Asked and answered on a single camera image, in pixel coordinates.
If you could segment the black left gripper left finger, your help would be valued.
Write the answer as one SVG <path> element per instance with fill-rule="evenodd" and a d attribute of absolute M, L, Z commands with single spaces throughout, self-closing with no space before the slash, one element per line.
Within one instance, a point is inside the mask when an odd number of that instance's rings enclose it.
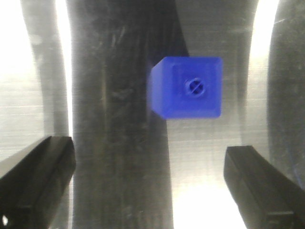
<path fill-rule="evenodd" d="M 1 160 L 0 227 L 49 228 L 75 168 L 69 136 L 48 136 Z"/>

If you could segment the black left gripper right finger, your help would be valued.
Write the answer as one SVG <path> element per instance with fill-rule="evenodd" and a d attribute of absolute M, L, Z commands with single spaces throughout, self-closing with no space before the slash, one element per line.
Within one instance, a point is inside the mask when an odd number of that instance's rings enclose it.
<path fill-rule="evenodd" d="M 305 191 L 252 146 L 229 146 L 224 180 L 248 229 L 303 229 Z"/>

